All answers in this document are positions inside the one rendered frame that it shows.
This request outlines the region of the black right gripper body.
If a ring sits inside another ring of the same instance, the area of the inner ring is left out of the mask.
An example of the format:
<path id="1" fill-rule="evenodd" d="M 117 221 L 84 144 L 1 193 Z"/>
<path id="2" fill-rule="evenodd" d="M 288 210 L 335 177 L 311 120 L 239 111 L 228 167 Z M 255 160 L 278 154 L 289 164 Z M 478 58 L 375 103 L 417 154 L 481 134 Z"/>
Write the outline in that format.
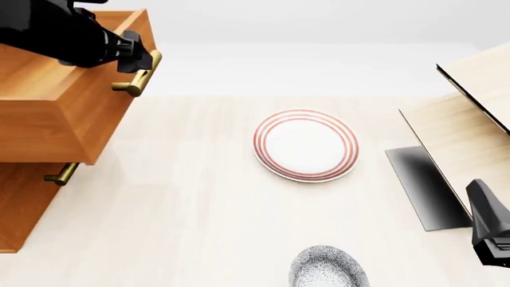
<path id="1" fill-rule="evenodd" d="M 510 267 L 510 231 L 483 238 L 473 232 L 472 245 L 482 265 Z"/>

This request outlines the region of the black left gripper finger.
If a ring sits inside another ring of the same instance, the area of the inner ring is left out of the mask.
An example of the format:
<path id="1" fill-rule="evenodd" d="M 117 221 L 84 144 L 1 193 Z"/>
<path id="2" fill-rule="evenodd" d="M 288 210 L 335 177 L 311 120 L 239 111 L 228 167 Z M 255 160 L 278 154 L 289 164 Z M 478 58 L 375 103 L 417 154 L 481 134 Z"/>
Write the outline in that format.
<path id="1" fill-rule="evenodd" d="M 136 69 L 140 70 L 151 70 L 153 63 L 153 56 L 146 50 L 144 50 L 140 55 L 139 59 L 136 61 Z"/>

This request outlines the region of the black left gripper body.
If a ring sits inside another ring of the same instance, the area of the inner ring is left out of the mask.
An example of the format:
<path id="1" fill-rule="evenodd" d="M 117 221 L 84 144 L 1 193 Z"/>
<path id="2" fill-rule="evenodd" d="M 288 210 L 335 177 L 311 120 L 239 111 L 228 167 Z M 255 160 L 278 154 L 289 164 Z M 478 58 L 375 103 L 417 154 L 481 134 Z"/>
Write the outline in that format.
<path id="1" fill-rule="evenodd" d="M 119 73 L 135 73 L 140 69 L 138 66 L 139 52 L 134 50 L 120 50 L 117 61 L 117 69 Z"/>

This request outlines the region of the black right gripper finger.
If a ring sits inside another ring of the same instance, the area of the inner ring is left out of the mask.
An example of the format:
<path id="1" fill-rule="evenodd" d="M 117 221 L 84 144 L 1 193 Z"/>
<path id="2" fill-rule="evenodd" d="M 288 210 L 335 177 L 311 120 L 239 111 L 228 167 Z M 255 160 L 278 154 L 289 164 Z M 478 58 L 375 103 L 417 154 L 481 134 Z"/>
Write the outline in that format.
<path id="1" fill-rule="evenodd" d="M 510 210 L 487 184 L 481 179 L 474 179 L 466 191 L 473 218 L 472 243 L 480 243 L 485 239 L 510 238 Z"/>

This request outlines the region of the grey patterned bowl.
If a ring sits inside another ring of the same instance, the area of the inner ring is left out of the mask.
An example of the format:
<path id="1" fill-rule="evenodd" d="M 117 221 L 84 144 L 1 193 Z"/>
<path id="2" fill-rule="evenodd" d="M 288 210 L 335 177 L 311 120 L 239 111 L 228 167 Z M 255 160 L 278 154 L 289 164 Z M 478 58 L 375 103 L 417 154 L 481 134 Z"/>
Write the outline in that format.
<path id="1" fill-rule="evenodd" d="M 290 265 L 288 287 L 371 287 L 363 267 L 333 246 L 302 250 Z"/>

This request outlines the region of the pale wooden panel, black edge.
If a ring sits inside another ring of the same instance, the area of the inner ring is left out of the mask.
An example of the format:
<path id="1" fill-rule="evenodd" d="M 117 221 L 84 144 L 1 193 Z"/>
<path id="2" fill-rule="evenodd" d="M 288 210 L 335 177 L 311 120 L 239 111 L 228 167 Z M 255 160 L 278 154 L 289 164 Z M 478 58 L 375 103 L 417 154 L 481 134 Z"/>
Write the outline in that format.
<path id="1" fill-rule="evenodd" d="M 510 42 L 436 69 L 510 136 Z"/>

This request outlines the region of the white plate with red rings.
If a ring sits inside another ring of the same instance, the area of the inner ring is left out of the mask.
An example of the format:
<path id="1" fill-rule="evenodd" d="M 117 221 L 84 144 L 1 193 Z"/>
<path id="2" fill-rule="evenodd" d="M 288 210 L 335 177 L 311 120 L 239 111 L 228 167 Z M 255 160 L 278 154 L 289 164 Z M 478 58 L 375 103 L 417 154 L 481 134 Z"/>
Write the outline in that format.
<path id="1" fill-rule="evenodd" d="M 285 179 L 325 183 L 349 174 L 360 160 L 355 130 L 345 121 L 312 109 L 289 109 L 263 119 L 252 136 L 263 167 Z"/>

